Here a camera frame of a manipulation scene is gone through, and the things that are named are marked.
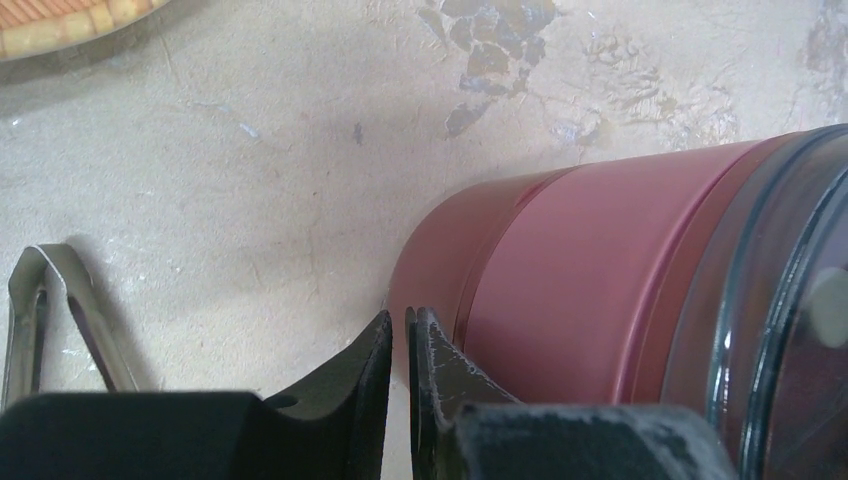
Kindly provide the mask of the glass lid with red clasp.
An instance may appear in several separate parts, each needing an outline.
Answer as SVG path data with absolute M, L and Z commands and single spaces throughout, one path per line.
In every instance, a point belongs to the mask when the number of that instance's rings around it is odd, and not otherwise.
M 689 284 L 662 402 L 717 432 L 743 479 L 847 475 L 847 128 L 754 151 Z

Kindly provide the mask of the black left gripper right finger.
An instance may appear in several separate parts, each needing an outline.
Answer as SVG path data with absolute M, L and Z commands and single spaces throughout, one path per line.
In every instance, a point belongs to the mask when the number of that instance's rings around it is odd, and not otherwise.
M 416 479 L 735 479 L 693 411 L 527 404 L 447 338 L 430 308 L 405 314 Z

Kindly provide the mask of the steel food tongs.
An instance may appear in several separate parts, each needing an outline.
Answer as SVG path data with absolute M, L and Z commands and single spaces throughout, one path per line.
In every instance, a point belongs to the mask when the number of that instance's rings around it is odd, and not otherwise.
M 66 243 L 26 247 L 7 283 L 8 336 L 1 409 L 41 392 L 52 324 L 66 312 L 110 393 L 137 392 L 139 383 L 98 301 L 92 277 Z

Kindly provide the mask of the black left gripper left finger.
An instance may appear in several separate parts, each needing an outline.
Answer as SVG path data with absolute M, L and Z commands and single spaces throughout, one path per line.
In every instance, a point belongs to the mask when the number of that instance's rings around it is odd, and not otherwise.
M 5 479 L 376 479 L 392 323 L 266 399 L 247 391 L 43 394 L 1 418 Z

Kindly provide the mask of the dark red steel lunch pot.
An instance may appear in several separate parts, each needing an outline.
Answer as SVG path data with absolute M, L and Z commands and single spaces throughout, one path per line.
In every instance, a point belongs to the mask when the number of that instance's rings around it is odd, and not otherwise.
M 545 188 L 571 167 L 484 181 L 436 206 L 415 228 L 392 272 L 387 307 L 393 369 L 409 384 L 405 313 L 432 308 L 448 339 L 464 348 L 483 271 L 506 230 Z

